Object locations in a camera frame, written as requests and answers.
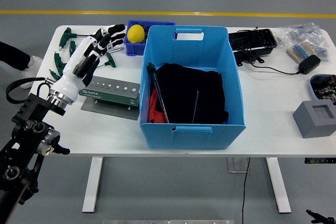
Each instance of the white table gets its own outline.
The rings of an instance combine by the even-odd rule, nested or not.
[[[64,30],[73,33],[94,33],[100,26],[60,26],[50,42],[38,77],[50,77],[48,69],[56,72],[54,51]],[[242,28],[228,28],[229,33]],[[62,117],[49,112],[45,122],[61,133],[60,145],[71,150],[70,155],[86,155],[92,159],[88,191],[83,211],[93,211],[98,189],[102,157],[266,157],[275,189],[279,212],[290,212],[277,157],[335,157],[336,135],[331,137],[302,138],[292,116],[302,101],[313,100],[309,80],[314,74],[334,74],[336,47],[329,35],[322,31],[329,44],[330,64],[321,64],[307,75],[286,76],[267,69],[256,69],[244,64],[238,68],[244,102],[246,129],[226,150],[181,150],[148,148],[137,121],[81,110],[85,97],[79,96],[72,106],[66,107]],[[75,39],[80,44],[82,38]],[[60,52],[68,60],[68,44]],[[113,54],[116,68],[101,67],[94,75],[140,83],[142,56],[126,56],[125,50]],[[263,57],[263,66],[286,72],[296,72],[298,65],[286,50],[274,49]],[[32,92],[37,89],[34,83]],[[47,90],[41,91],[45,98]]]

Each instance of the red cloth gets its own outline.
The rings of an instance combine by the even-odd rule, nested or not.
[[[161,108],[158,100],[156,88],[153,88],[152,94],[149,100],[149,113],[148,122],[150,123],[165,123],[165,116],[162,111],[158,111],[157,108]]]

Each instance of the power adapter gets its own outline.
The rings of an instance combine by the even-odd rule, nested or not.
[[[311,55],[299,64],[299,72],[303,74],[310,73],[321,62],[321,59],[316,55]]]

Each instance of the gray floor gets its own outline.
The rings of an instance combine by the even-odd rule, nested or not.
[[[156,10],[336,14],[335,0],[0,0],[0,10]],[[314,22],[336,44],[335,18],[238,16],[127,16],[0,14],[0,40],[43,58],[60,25],[127,24],[129,19],[171,20],[179,25],[278,27]],[[0,62],[0,140],[10,138],[19,105],[5,99],[20,72]],[[13,95],[26,97],[27,91]],[[241,222],[243,174],[229,174],[225,158],[105,158],[94,214],[81,212],[90,158],[48,157],[39,189],[18,206],[10,223],[102,223],[118,219],[234,219]],[[292,213],[278,214],[266,161],[252,158],[245,223],[310,223],[306,209],[336,216],[335,165],[279,160]]]

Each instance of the yellow ball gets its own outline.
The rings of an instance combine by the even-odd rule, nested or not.
[[[128,30],[127,39],[130,43],[141,43],[145,38],[145,31],[140,25],[133,25]]]

